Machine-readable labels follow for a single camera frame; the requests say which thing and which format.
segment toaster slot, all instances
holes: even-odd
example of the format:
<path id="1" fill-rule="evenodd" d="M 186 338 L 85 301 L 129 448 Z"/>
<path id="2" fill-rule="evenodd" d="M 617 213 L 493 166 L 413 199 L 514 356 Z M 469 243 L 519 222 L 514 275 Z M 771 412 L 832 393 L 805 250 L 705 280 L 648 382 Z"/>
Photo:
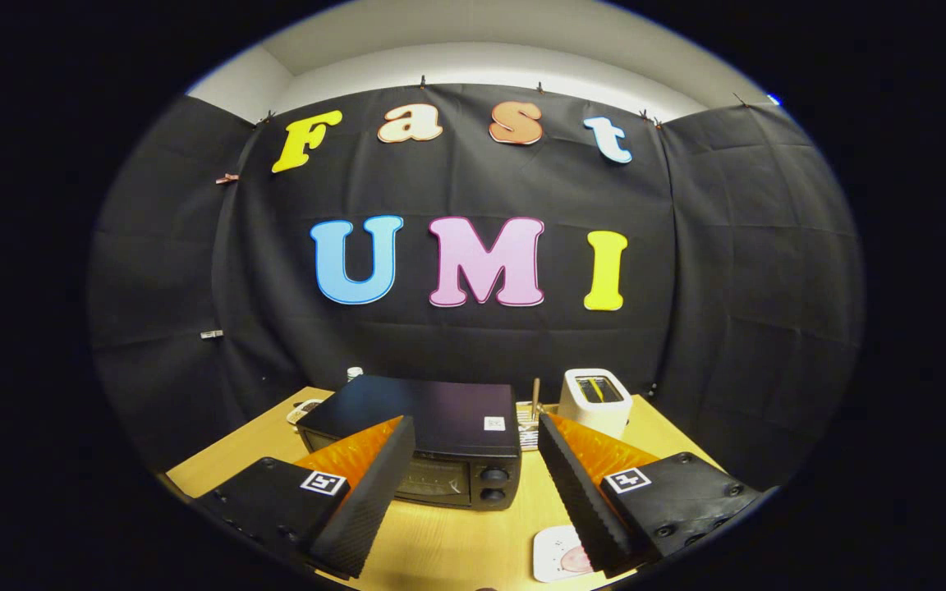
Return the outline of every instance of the toaster slot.
<path id="1" fill-rule="evenodd" d="M 592 403 L 608 403 L 622 401 L 619 391 L 612 385 L 611 379 L 603 375 L 586 375 L 584 378 L 575 378 L 575 383 L 582 390 L 582 396 Z"/>

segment wooden table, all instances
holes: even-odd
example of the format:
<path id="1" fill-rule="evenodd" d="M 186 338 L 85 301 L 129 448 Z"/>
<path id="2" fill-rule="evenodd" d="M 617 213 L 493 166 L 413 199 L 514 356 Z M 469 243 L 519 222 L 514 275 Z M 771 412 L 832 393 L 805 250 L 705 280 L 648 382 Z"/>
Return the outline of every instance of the wooden table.
<path id="1" fill-rule="evenodd" d="M 260 457 L 296 461 L 308 451 L 286 422 L 297 401 L 326 399 L 331 392 L 305 388 L 168 472 L 189 497 L 199 497 Z M 655 456 L 690 451 L 718 466 L 641 396 L 634 396 L 622 440 Z M 564 505 L 537 451 L 523 452 L 521 483 L 513 505 L 503 511 L 470 511 L 393 501 L 386 512 L 356 589 L 404 591 L 585 591 L 610 580 L 595 572 L 555 583 L 532 576 L 532 539 L 548 527 L 570 525 Z"/>

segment pink letter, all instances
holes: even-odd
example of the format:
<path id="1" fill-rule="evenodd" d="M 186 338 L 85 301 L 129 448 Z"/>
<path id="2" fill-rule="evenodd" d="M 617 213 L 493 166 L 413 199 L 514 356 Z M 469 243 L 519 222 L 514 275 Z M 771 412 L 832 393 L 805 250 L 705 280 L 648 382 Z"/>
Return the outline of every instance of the pink letter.
<path id="1" fill-rule="evenodd" d="M 544 229 L 545 225 L 536 218 L 511 218 L 488 251 L 466 218 L 436 218 L 429 224 L 429 231 L 440 242 L 440 273 L 436 291 L 429 295 L 430 302 L 442 308 L 466 303 L 466 293 L 458 287 L 461 269 L 478 303 L 491 298 L 499 274 L 506 270 L 503 289 L 497 295 L 499 304 L 541 304 L 544 297 L 538 288 L 535 259 L 538 236 Z"/>

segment orange letter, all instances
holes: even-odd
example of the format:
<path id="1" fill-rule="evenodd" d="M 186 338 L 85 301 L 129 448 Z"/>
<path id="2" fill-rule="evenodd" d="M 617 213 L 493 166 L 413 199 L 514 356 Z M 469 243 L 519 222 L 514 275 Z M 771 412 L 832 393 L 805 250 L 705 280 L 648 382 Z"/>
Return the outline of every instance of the orange letter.
<path id="1" fill-rule="evenodd" d="M 379 139 L 394 144 L 409 139 L 424 142 L 442 134 L 443 127 L 436 124 L 436 107 L 427 104 L 398 106 L 386 113 L 389 123 L 379 127 Z"/>
<path id="2" fill-rule="evenodd" d="M 536 122 L 542 112 L 532 103 L 499 103 L 491 109 L 491 117 L 495 123 L 488 127 L 488 132 L 496 142 L 531 145 L 542 137 L 542 126 Z"/>
<path id="3" fill-rule="evenodd" d="M 301 119 L 287 126 L 287 141 L 282 145 L 279 160 L 273 165 L 273 172 L 286 171 L 309 161 L 305 145 L 316 149 L 327 135 L 328 125 L 337 125 L 342 120 L 341 111 L 331 111 L 308 119 Z"/>

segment ceiling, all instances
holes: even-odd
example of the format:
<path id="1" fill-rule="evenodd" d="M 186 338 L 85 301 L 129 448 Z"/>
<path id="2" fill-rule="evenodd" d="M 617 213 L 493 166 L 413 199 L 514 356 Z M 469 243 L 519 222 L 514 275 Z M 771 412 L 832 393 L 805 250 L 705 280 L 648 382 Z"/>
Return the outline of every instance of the ceiling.
<path id="1" fill-rule="evenodd" d="M 767 102 L 765 91 L 679 34 L 590 0 L 355 0 L 262 43 L 293 75 L 384 49 L 483 41 L 574 53 L 707 106 Z"/>

